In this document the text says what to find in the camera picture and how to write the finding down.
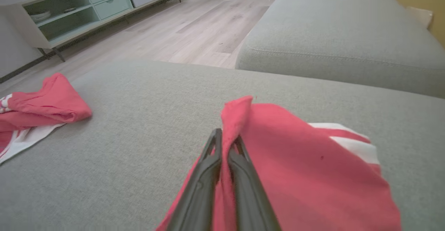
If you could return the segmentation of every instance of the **gray upholstery fabric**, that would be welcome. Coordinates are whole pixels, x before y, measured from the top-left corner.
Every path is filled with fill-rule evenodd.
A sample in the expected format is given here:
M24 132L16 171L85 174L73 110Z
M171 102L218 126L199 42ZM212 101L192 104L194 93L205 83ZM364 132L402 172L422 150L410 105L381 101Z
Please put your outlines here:
M94 115L0 166L2 230L153 230L224 103L245 95L370 136L405 230L445 229L443 99L161 62L116 63L72 84Z
M275 0L236 68L445 98L445 50L395 0Z

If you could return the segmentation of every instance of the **cabinet leg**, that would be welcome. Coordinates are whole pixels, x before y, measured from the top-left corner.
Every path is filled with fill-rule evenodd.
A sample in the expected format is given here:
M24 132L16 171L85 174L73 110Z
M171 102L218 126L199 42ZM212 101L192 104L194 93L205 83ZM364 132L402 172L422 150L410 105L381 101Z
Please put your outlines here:
M49 56L45 53L45 51L43 51L43 49L38 48L38 50L40 51L40 53L42 53L43 56L46 57L47 60L49 60Z
M53 47L52 50L54 50L54 52L59 56L59 58L65 62L65 59L63 58L62 54L59 52L59 50L57 50L57 47Z

